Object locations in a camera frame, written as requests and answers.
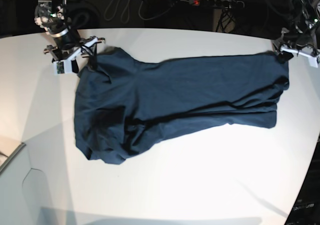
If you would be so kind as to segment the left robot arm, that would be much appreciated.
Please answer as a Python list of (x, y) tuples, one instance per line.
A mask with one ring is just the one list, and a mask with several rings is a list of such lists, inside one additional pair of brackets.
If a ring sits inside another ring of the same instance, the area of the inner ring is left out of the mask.
[(281, 62), (303, 56), (311, 67), (320, 67), (317, 30), (320, 28), (320, 0), (289, 0), (288, 26), (272, 41), (274, 53)]

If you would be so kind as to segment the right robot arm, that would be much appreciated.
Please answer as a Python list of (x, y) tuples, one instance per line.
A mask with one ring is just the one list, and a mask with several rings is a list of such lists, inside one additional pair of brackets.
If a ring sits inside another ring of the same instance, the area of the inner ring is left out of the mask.
[(51, 63), (56, 75), (75, 73), (80, 69), (77, 57), (88, 59), (88, 69), (96, 71), (97, 45), (103, 37), (82, 38), (68, 14), (68, 0), (38, 0), (34, 10), (34, 22), (50, 36), (55, 45), (47, 45), (44, 54), (52, 56)]

